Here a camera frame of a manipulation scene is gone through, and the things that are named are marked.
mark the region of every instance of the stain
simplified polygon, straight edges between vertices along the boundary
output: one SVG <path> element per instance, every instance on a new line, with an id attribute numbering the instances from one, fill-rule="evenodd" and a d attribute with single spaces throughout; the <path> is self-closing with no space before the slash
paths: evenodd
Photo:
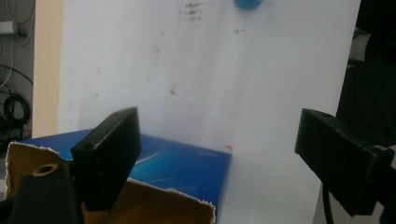
<path id="1" fill-rule="evenodd" d="M 175 95 L 176 94 L 176 87 L 172 88 L 172 90 L 170 90 L 169 93 L 171 93 L 172 95 Z"/>
<path id="2" fill-rule="evenodd" d="M 239 33 L 244 32 L 244 31 L 245 31 L 245 29 L 233 29 L 233 32 L 236 33 L 236 34 L 239 34 Z"/>
<path id="3" fill-rule="evenodd" d="M 230 150 L 231 152 L 233 152 L 233 146 L 231 145 L 227 145 L 228 150 Z"/>
<path id="4" fill-rule="evenodd" d="M 201 17 L 191 17 L 190 21 L 200 21 L 201 19 Z"/>
<path id="5" fill-rule="evenodd" d="M 203 5 L 203 4 L 202 3 L 188 3 L 186 5 L 186 7 L 195 8 L 195 7 L 198 7 L 198 6 L 201 6 L 201 5 Z"/>

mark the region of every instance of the white board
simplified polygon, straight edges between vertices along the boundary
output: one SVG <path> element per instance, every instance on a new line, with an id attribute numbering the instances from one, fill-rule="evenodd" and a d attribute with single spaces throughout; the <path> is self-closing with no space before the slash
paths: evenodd
<path id="1" fill-rule="evenodd" d="M 300 113 L 335 113 L 359 2 L 64 0 L 58 131 L 137 105 L 142 133 L 233 149 L 220 223 L 311 223 Z"/>

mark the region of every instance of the hole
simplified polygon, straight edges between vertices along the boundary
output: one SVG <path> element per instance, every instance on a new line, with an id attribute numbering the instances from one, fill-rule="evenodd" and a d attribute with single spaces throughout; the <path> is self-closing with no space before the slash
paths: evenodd
<path id="1" fill-rule="evenodd" d="M 46 172 L 49 172 L 49 171 L 51 171 L 53 169 L 53 167 L 52 166 L 43 166 L 43 167 L 41 167 L 40 169 L 38 169 L 38 172 L 40 173 L 40 174 L 43 174 L 43 173 L 46 173 Z"/>
<path id="2" fill-rule="evenodd" d="M 91 148 L 94 148 L 94 147 L 95 147 L 95 145 L 92 144 L 92 143 L 87 143 L 87 144 L 84 146 L 85 149 L 91 149 Z"/>
<path id="3" fill-rule="evenodd" d="M 45 176 L 45 175 L 49 175 L 50 173 L 56 171 L 56 169 L 58 169 L 59 165 L 55 164 L 55 163 L 51 163 L 51 164 L 47 164 L 47 165 L 43 165 L 41 167 L 39 167 L 38 169 L 36 169 L 35 171 L 33 171 L 33 176 Z"/>

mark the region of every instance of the black bracket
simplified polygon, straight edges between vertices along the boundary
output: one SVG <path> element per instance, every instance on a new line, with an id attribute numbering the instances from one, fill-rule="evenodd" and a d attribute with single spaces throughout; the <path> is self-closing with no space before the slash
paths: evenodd
<path id="1" fill-rule="evenodd" d="M 83 223 L 82 202 L 109 212 L 140 152 L 137 108 L 111 114 L 72 148 L 72 164 L 23 177 L 15 198 L 0 203 L 0 223 Z"/>

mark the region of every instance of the dark mark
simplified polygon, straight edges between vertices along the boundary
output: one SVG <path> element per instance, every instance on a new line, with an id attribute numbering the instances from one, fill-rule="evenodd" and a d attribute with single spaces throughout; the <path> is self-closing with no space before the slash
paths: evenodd
<path id="1" fill-rule="evenodd" d="M 201 17 L 191 17 L 190 21 L 200 21 Z"/>
<path id="2" fill-rule="evenodd" d="M 201 6 L 201 5 L 203 5 L 203 4 L 202 3 L 189 3 L 189 4 L 186 5 L 186 7 L 194 8 L 194 7 L 198 7 L 198 6 Z"/>

